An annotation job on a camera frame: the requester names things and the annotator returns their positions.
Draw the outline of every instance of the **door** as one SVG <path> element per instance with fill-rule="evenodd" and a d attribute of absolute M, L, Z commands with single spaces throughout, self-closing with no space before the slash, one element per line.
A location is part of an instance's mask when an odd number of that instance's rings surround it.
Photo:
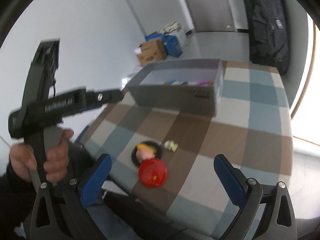
<path fill-rule="evenodd" d="M 196 32 L 233 32 L 228 0 L 186 0 Z"/>

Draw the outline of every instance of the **red ball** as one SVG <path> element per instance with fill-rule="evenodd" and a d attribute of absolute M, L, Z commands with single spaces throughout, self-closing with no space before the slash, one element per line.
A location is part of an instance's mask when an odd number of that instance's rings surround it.
<path fill-rule="evenodd" d="M 164 162 L 152 158 L 141 163 L 138 170 L 139 180 L 146 187 L 159 187 L 167 179 L 168 170 Z"/>

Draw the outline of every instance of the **plaid tablecloth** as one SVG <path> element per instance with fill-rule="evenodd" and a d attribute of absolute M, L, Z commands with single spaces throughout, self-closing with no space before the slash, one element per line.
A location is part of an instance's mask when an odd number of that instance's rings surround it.
<path fill-rule="evenodd" d="M 129 92 L 110 104 L 82 138 L 96 159 L 112 157 L 111 178 L 159 212 L 195 231 L 219 238 L 233 220 L 233 206 L 213 169 L 223 153 L 246 177 L 260 183 L 286 184 L 292 170 L 291 119 L 276 68 L 224 61 L 224 85 L 214 118 L 138 107 Z M 167 181 L 144 187 L 131 161 L 133 148 L 145 140 L 173 140 L 176 152 L 164 151 Z M 253 236 L 263 207 L 247 235 Z"/>

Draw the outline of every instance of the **gray box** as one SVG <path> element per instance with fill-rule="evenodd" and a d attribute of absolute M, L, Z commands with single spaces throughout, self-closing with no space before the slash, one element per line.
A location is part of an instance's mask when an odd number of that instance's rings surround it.
<path fill-rule="evenodd" d="M 164 85 L 172 80 L 193 84 L 210 80 L 213 85 Z M 139 106 L 216 116 L 222 86 L 221 60 L 178 59 L 146 65 L 127 83 L 126 88 Z"/>

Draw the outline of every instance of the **small figurine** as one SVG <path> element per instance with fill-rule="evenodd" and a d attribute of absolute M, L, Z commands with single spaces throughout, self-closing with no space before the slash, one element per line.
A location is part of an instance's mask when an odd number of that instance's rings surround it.
<path fill-rule="evenodd" d="M 163 84 L 164 85 L 172 85 L 172 83 L 174 83 L 176 80 L 174 79 L 174 80 L 170 80 L 170 81 L 166 81 L 166 82 L 164 82 Z"/>
<path fill-rule="evenodd" d="M 144 141 L 139 143 L 131 153 L 132 162 L 139 167 L 140 164 L 152 158 L 160 159 L 162 156 L 162 148 L 153 141 Z"/>
<path fill-rule="evenodd" d="M 175 152 L 178 148 L 178 144 L 175 143 L 174 141 L 166 141 L 164 143 L 164 147 L 169 151 Z"/>
<path fill-rule="evenodd" d="M 181 85 L 181 84 L 182 84 L 182 82 L 180 82 L 180 81 L 175 81 L 175 82 L 173 82 L 171 85 L 178 86 L 178 85 Z"/>
<path fill-rule="evenodd" d="M 213 86 L 213 81 L 212 80 L 203 80 L 203 81 L 200 81 L 196 84 L 196 86 L 203 86 L 203 85 Z"/>

